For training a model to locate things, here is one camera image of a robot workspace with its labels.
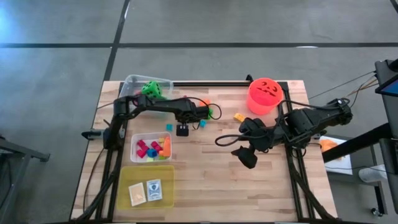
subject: green toy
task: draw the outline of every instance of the green toy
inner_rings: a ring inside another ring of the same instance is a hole
[[[147,95],[149,98],[163,99],[162,89],[160,88],[157,81],[150,81],[146,83],[141,90],[141,93]]]
[[[207,116],[207,119],[210,119],[211,118],[210,116],[212,115],[213,115],[213,109],[209,108],[209,115]]]

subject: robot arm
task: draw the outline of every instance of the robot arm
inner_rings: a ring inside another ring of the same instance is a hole
[[[130,111],[130,105],[136,108]],[[188,134],[187,123],[196,123],[201,119],[207,119],[208,106],[196,107],[188,98],[175,100],[151,100],[146,95],[125,96],[113,102],[113,117],[108,128],[103,134],[103,145],[105,149],[118,147],[119,131],[124,121],[133,119],[143,111],[169,112],[175,115],[175,119],[185,127]]]
[[[259,118],[246,118],[239,127],[242,135],[238,137],[238,141],[249,141],[250,147],[241,146],[232,154],[238,156],[246,167],[252,169],[257,162],[255,150],[267,152],[278,144],[305,148],[314,134],[320,133],[328,126],[348,124],[351,121],[353,114],[346,100],[335,99],[322,107],[313,106],[313,108],[293,110],[285,115],[280,114],[273,127],[266,127]],[[219,146],[230,145],[218,143],[225,137],[218,137],[215,143]]]

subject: jack-o-lantern bucket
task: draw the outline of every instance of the jack-o-lantern bucket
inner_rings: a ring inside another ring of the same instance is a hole
[[[263,115],[274,109],[284,94],[280,85],[270,78],[254,80],[249,87],[246,104],[255,114]]]

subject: card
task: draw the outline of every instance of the card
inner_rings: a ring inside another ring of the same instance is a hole
[[[147,181],[148,202],[162,200],[162,184],[160,179]]]
[[[147,202],[145,197],[144,184],[134,184],[129,187],[131,206],[136,206]]]

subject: gray floor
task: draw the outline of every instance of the gray floor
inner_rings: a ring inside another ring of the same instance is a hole
[[[106,43],[116,32],[123,0],[1,1],[0,43]],[[397,42],[398,14],[388,0],[138,0],[129,6],[121,42]],[[15,217],[60,222],[72,207],[111,49],[0,49],[0,133],[50,152],[32,161]],[[111,80],[130,74],[171,80],[254,78],[305,81],[309,96],[397,58],[397,48],[119,49]],[[347,95],[367,77],[310,100],[322,105]],[[354,137],[386,122],[379,95],[362,91],[354,119],[329,133]],[[331,182],[339,217],[380,219],[370,187]]]

